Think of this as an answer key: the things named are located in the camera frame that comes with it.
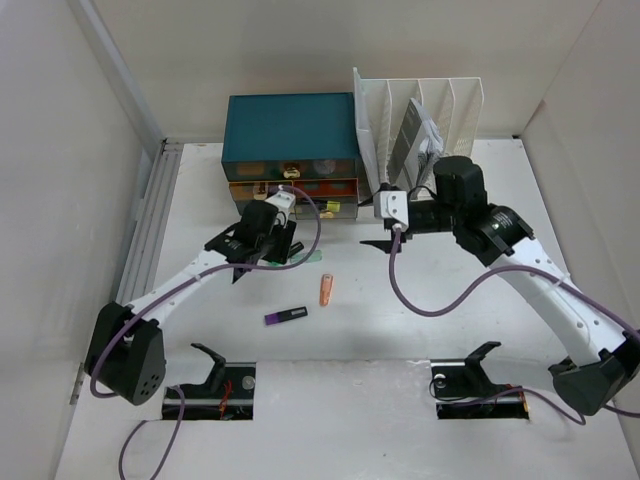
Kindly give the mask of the grey booklet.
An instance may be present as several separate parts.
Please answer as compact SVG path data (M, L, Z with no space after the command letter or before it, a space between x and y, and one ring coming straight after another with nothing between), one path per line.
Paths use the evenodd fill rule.
M426 108L411 98L387 164L390 183L407 192L425 186L443 153L444 140L436 123Z

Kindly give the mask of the clear paper clip jar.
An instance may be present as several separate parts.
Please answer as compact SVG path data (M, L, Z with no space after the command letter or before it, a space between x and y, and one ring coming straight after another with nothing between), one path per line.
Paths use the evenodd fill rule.
M320 159L313 161L313 170L321 178L328 178L334 174L337 163L334 159Z

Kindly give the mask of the green cap black highlighter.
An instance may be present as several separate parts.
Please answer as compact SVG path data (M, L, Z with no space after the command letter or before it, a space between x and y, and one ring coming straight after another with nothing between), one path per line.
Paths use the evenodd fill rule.
M293 257L304 250L304 245L302 242L295 242L289 249L287 260L292 260Z

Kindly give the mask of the yellow cap black highlighter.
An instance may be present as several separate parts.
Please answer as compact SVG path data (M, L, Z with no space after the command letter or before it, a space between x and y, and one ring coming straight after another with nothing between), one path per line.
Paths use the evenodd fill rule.
M327 201L323 207L323 213L329 216L333 216L339 213L341 210L341 203L338 201Z

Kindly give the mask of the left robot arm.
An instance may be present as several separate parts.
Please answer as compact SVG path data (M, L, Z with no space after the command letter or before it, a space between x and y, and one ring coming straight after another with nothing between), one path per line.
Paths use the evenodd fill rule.
M177 310L204 287L220 280L233 285L260 261L285 262L296 230L289 218L296 203L280 192L252 200L238 222L209 240L186 267L127 304L112 301L98 314L84 362L91 393L120 397L134 406L146 403L167 371L163 328Z

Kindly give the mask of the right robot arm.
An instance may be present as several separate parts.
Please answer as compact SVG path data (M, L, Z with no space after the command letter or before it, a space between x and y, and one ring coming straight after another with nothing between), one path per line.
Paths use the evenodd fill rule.
M389 281L396 297L413 313L437 318L454 311L489 278L502 278L567 352L563 361L549 368L556 394L581 418L607 409L609 401L639 373L638 330L579 290L519 214L489 201L483 171L470 158L444 157L436 162L433 174L435 187L428 200L414 200L388 183L372 196L374 215L391 238L371 245L389 256ZM451 304L424 310L401 291L396 257L402 243L414 235L441 232L451 233L487 270Z

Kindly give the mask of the purple cap black highlighter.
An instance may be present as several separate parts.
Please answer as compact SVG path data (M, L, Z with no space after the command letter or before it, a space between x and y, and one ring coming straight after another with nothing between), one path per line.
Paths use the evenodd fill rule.
M296 308L268 314L264 317L264 322L266 326L273 326L273 325L289 322L292 320L304 318L307 315L308 315L307 308L302 306L302 307L296 307Z

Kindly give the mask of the teal drawer organizer cabinet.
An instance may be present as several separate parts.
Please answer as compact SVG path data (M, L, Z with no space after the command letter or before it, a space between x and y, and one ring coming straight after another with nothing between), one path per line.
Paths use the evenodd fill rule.
M350 92L229 98L223 162L354 159L360 152ZM235 202L243 211L248 202Z

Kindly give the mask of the white file rack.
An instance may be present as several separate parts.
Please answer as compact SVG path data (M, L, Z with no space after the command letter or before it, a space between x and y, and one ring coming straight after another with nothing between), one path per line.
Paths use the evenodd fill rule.
M457 78L390 78L384 79L387 94L377 141L380 184L387 180L386 164L399 133L408 102L418 100L435 121L444 140L444 150L452 155L471 154L484 102L481 79ZM359 173L358 164L358 199Z

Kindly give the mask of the aluminium frame rail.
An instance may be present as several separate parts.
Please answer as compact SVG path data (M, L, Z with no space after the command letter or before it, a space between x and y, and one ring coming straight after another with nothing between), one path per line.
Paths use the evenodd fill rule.
M152 286L180 166L182 146L167 137L93 1L68 3L141 142L137 186L111 297L126 303Z

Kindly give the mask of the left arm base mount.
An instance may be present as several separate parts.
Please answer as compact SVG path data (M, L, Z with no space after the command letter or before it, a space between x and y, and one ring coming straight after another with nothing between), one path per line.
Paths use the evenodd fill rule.
M256 364L229 362L213 349L193 343L168 356L161 418L251 420L256 380Z

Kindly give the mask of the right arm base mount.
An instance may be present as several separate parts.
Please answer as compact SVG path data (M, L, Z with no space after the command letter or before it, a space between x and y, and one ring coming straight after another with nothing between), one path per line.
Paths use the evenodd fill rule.
M429 393L436 401L439 420L528 420L526 397L522 392L497 394L514 388L496 384L485 372L482 361L500 342L485 342L465 358L435 359L430 362Z

